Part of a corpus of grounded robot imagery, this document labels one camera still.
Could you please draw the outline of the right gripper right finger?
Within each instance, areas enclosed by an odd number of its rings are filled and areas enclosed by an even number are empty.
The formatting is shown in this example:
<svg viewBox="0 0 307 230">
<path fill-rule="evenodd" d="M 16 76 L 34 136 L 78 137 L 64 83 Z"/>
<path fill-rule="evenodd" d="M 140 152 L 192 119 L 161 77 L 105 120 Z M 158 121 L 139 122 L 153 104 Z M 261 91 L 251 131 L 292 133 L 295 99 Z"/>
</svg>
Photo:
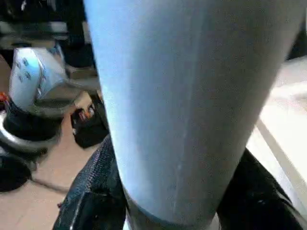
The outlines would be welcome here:
<svg viewBox="0 0 307 230">
<path fill-rule="evenodd" d="M 303 230 L 305 219 L 262 164 L 245 150 L 217 209 L 223 230 Z"/>
</svg>

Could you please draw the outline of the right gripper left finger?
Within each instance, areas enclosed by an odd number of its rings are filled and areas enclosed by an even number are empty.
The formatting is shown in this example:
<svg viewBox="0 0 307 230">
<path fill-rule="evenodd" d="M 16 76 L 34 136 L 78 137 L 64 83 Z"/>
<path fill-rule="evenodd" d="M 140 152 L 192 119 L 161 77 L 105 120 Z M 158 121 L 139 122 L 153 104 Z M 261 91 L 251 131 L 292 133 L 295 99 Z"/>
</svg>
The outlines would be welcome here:
<svg viewBox="0 0 307 230">
<path fill-rule="evenodd" d="M 79 171 L 56 219 L 58 230 L 121 230 L 126 199 L 110 135 Z"/>
</svg>

